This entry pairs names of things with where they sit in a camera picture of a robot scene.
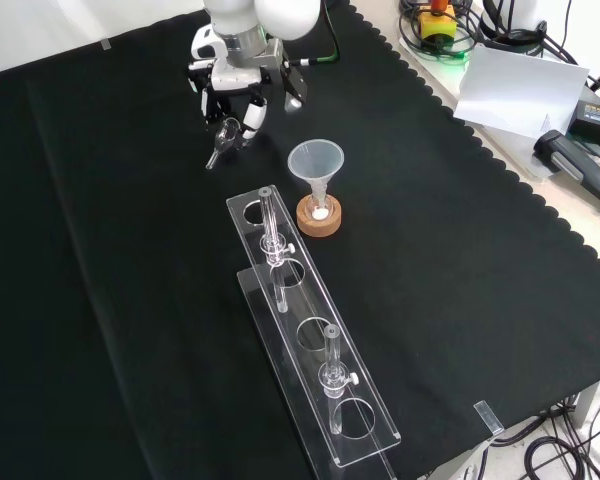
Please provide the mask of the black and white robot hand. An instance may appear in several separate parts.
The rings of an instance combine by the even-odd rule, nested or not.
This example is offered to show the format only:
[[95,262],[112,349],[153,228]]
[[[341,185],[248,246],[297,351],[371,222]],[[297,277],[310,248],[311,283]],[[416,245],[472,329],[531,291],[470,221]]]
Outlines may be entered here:
[[230,117],[230,99],[249,96],[244,118],[239,121],[237,145],[249,146],[264,123],[267,100],[262,86],[268,81],[261,67],[235,67],[229,63],[229,50],[224,39],[209,23],[198,29],[187,66],[191,88],[200,95],[200,109],[208,125]]

